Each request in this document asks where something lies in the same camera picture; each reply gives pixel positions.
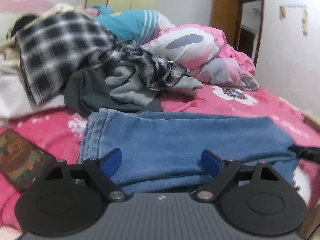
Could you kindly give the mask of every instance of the denim fabric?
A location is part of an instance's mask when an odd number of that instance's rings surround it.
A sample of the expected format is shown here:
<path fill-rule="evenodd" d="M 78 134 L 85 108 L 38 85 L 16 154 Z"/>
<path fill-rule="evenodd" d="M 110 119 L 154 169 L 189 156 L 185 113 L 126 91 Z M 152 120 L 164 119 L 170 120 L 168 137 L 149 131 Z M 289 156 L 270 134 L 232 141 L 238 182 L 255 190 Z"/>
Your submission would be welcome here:
<path fill-rule="evenodd" d="M 120 148 L 122 164 L 112 180 L 128 194 L 208 182 L 200 165 L 204 149 L 248 165 L 267 160 L 291 182 L 298 164 L 287 150 L 292 144 L 269 118 L 100 109 L 89 117 L 80 161 Z"/>

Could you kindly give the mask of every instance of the white pillow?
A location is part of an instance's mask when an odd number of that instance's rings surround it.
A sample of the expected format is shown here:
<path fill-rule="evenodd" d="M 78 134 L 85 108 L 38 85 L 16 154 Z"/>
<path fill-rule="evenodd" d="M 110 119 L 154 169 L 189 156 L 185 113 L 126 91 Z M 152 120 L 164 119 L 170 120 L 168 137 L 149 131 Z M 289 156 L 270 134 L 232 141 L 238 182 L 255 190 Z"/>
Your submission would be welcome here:
<path fill-rule="evenodd" d="M 14 49 L 6 49 L 7 56 L 17 58 Z M 0 119 L 14 119 L 51 108 L 64 107 L 64 95 L 36 106 L 29 101 L 25 91 L 19 60 L 4 60 L 0 53 Z"/>

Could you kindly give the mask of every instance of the black and white plaid shirt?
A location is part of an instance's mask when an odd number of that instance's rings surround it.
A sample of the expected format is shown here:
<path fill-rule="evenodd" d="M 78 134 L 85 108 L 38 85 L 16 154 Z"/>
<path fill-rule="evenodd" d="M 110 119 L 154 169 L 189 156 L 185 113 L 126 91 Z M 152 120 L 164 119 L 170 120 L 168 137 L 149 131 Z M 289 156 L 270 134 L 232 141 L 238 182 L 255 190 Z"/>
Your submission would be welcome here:
<path fill-rule="evenodd" d="M 65 88 L 71 74 L 84 67 L 134 62 L 141 81 L 151 90 L 173 87 L 189 71 L 164 58 L 117 42 L 110 31 L 77 12 L 59 13 L 16 34 L 27 92 L 36 105 Z"/>

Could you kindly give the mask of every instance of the wooden door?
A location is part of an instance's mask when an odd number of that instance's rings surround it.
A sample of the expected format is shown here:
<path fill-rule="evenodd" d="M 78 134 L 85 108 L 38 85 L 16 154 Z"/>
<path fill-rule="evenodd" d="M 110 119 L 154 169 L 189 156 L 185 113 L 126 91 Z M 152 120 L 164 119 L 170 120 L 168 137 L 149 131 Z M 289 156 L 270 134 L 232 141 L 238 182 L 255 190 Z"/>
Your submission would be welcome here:
<path fill-rule="evenodd" d="M 210 27 L 222 30 L 233 46 L 238 17 L 238 0 L 213 0 Z"/>

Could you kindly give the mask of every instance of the phone screen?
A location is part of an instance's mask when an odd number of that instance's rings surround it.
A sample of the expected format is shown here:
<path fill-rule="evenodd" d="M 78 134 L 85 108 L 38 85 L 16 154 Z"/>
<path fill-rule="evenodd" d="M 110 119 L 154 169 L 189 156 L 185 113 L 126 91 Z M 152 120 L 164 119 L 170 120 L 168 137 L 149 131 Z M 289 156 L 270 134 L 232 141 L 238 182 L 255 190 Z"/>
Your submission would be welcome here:
<path fill-rule="evenodd" d="M 54 160 L 13 130 L 0 135 L 0 170 L 19 190 L 26 189 Z"/>

